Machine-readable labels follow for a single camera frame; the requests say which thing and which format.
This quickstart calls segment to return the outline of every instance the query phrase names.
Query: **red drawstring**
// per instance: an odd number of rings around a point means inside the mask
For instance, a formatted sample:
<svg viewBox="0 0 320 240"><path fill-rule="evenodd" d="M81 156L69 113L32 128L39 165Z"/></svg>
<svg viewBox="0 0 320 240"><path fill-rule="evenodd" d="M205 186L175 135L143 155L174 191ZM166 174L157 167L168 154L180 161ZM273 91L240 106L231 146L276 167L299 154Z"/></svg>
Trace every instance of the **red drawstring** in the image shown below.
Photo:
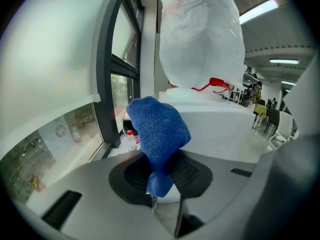
<svg viewBox="0 0 320 240"><path fill-rule="evenodd" d="M173 88L177 87L177 86L171 84L170 81L168 81L168 84L171 85ZM230 85L228 83L226 83L225 81L223 81L221 79L213 78L213 77L211 77L209 80L209 83L206 86L202 87L201 89L197 89L197 88L191 88L191 89L200 92L200 91L203 91L204 89L206 89L208 86L217 86L217 87L224 87L225 88L224 90L219 91L219 92L213 91L215 94L220 94L220 93L223 93L224 91L227 91L227 90L232 91L230 88Z"/></svg>

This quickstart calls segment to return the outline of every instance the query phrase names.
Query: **blue towel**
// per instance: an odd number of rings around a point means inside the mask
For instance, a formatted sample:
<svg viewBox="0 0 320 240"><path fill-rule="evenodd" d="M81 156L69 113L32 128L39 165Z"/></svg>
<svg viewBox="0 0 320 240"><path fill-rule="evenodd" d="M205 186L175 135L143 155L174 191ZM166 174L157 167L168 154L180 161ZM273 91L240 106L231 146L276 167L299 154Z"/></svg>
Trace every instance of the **blue towel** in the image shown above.
<svg viewBox="0 0 320 240"><path fill-rule="evenodd" d="M138 132L141 150L147 155L152 169L147 191L162 198L173 185L164 165L177 149L190 141L189 130L173 106L151 96L134 99L126 111Z"/></svg>

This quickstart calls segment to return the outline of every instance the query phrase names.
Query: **fluorescent light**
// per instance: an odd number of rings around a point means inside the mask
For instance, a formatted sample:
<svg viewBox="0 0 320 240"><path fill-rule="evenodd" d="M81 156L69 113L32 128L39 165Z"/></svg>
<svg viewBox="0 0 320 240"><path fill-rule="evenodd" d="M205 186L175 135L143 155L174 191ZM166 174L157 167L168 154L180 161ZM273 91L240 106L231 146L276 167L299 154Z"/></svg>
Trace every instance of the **fluorescent light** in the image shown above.
<svg viewBox="0 0 320 240"><path fill-rule="evenodd" d="M285 64L299 64L299 60L297 60L297 59L286 59L286 58L282 58L282 59L271 58L270 62L271 63L285 63Z"/></svg>
<svg viewBox="0 0 320 240"><path fill-rule="evenodd" d="M296 86L297 84L293 82L286 82L286 81L281 81L281 83L286 84L286 85L291 85L291 86Z"/></svg>
<svg viewBox="0 0 320 240"><path fill-rule="evenodd" d="M246 13L242 14L240 16L240 24L243 24L259 15L265 14L273 9L278 8L275 0L268 0L260 5L258 5L255 8L252 8L251 10L247 11Z"/></svg>

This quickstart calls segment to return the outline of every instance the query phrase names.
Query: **black window frame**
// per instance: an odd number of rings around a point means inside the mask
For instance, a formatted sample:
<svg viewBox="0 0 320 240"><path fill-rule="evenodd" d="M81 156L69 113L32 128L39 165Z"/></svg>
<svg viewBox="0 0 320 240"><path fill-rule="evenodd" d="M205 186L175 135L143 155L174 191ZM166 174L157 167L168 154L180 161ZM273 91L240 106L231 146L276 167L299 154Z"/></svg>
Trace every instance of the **black window frame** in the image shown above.
<svg viewBox="0 0 320 240"><path fill-rule="evenodd" d="M101 101L95 102L93 106L102 138L105 143L110 144L111 148L119 147L121 144L120 136L122 134L122 131L120 133L118 132L116 123L112 97L111 74L127 77L128 87L130 86L130 80L133 82L132 90L131 88L128 88L128 90L132 91L132 93L128 93L128 103L133 99L140 98L139 72L144 8L142 7L141 0L135 1L138 5L137 15L131 0L111 0L103 17L98 38L96 82ZM115 24L121 5L124 7L125 12L137 33L136 68L112 54ZM106 158L109 155L111 148L108 148L102 158Z"/></svg>

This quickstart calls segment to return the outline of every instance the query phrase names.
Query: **plastic bag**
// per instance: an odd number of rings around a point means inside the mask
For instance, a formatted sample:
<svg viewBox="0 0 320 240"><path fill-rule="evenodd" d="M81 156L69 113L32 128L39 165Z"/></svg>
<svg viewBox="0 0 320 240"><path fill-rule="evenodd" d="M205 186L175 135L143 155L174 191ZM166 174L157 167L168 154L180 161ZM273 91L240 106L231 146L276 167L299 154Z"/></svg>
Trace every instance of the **plastic bag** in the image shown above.
<svg viewBox="0 0 320 240"><path fill-rule="evenodd" d="M161 1L159 57L169 82L202 91L215 78L241 88L247 67L234 0Z"/></svg>

